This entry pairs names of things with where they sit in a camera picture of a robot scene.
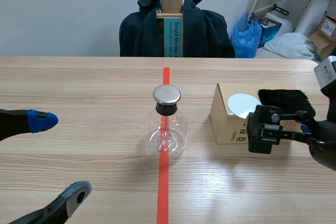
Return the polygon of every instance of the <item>blue gripper tip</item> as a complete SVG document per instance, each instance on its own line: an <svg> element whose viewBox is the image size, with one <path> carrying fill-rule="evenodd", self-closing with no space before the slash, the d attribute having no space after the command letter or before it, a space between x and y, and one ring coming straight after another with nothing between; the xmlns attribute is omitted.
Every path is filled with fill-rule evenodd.
<svg viewBox="0 0 336 224"><path fill-rule="evenodd" d="M42 130L50 130L58 123L58 118L52 113L47 113L45 117L39 117L36 110L29 110L27 114L28 125L32 133Z"/></svg>

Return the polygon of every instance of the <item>robotic arm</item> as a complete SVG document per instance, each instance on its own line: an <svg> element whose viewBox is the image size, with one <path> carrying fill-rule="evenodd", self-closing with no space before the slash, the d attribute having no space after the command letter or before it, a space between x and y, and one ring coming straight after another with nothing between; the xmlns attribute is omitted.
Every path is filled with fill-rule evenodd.
<svg viewBox="0 0 336 224"><path fill-rule="evenodd" d="M50 130L58 123L52 113L36 110L0 110L0 141L18 134ZM31 212L10 224L64 224L91 193L88 181L70 185L45 208Z"/></svg>
<svg viewBox="0 0 336 224"><path fill-rule="evenodd" d="M336 170L336 57L330 56L314 71L321 92L330 99L327 120L317 123L307 111L284 114L279 107L258 105L247 117L250 152L270 154L273 145L278 145L281 139L290 139L306 143L318 163ZM282 120L304 124L311 133L283 131Z"/></svg>

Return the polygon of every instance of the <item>blue plastic bag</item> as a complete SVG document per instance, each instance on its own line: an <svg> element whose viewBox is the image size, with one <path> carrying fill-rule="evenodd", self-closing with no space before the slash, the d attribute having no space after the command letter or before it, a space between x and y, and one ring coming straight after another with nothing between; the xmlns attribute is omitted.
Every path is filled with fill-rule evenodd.
<svg viewBox="0 0 336 224"><path fill-rule="evenodd" d="M245 13L233 28L231 36L236 58L255 58L261 33L262 28L258 21L249 24L248 14Z"/></svg>

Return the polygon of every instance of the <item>black jacket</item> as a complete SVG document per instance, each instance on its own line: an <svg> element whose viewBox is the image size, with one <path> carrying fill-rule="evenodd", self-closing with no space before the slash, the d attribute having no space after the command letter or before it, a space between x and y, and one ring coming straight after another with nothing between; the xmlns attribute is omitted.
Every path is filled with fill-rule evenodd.
<svg viewBox="0 0 336 224"><path fill-rule="evenodd" d="M202 0L184 0L183 57L234 58L235 51L222 15L200 10ZM120 26L120 57L162 57L156 10L160 0L139 0L139 12L130 14Z"/></svg>

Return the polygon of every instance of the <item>cardboard box on floor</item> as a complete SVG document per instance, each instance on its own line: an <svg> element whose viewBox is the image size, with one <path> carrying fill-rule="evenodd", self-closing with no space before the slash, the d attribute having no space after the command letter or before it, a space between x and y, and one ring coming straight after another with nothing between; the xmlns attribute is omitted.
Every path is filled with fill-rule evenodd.
<svg viewBox="0 0 336 224"><path fill-rule="evenodd" d="M330 41L336 41L336 15L325 15L318 28Z"/></svg>
<svg viewBox="0 0 336 224"><path fill-rule="evenodd" d="M210 111L210 120L217 144L235 143L248 144L246 120L233 115L228 108L227 101L234 94L249 94L259 100L260 89L295 90L295 86L288 83L220 83L217 84L214 100ZM283 121L281 125L287 131L300 131L300 124L295 121Z"/></svg>
<svg viewBox="0 0 336 224"><path fill-rule="evenodd" d="M320 30L310 35L309 39L317 47L316 53L322 60L327 59L336 48L336 42L330 41Z"/></svg>

